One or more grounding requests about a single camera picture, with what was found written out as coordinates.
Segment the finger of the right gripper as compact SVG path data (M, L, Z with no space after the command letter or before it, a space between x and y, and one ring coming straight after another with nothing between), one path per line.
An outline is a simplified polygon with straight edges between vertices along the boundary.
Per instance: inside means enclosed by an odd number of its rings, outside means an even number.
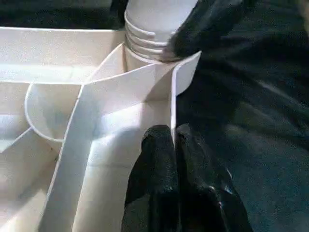
M199 0L168 41L165 57L182 59L213 48L255 5L255 0Z
M115 15L123 16L129 0L112 0L110 12Z

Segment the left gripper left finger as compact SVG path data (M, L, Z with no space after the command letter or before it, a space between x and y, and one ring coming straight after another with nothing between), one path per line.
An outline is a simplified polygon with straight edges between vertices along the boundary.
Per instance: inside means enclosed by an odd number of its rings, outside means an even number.
M123 232L179 232L176 154L170 128L150 127L128 179Z

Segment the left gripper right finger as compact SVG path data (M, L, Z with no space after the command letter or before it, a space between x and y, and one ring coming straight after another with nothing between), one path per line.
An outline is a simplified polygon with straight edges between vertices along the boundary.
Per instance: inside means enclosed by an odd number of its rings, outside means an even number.
M228 170L189 125L176 129L182 231L251 232L246 208Z

